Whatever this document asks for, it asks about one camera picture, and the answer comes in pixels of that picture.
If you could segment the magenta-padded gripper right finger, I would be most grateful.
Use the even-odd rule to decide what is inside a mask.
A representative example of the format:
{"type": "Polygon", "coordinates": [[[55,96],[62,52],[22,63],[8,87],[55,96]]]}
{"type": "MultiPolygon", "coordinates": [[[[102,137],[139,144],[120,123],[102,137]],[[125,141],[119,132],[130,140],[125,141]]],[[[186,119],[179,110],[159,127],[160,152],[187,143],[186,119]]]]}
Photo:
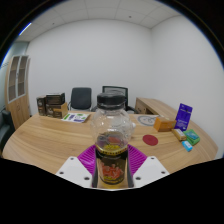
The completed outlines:
{"type": "Polygon", "coordinates": [[[134,146],[128,146],[127,180],[130,188],[143,187],[168,174],[169,172],[155,156],[147,157],[134,146]]]}

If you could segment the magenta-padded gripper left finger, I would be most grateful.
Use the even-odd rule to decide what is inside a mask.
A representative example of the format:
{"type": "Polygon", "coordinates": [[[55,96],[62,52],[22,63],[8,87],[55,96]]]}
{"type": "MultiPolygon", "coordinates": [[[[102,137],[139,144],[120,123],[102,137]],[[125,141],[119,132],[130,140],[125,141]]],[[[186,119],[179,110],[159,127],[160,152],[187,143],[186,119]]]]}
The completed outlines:
{"type": "Polygon", "coordinates": [[[84,188],[96,188],[98,171],[95,146],[88,147],[78,157],[70,156],[56,175],[84,188]]]}

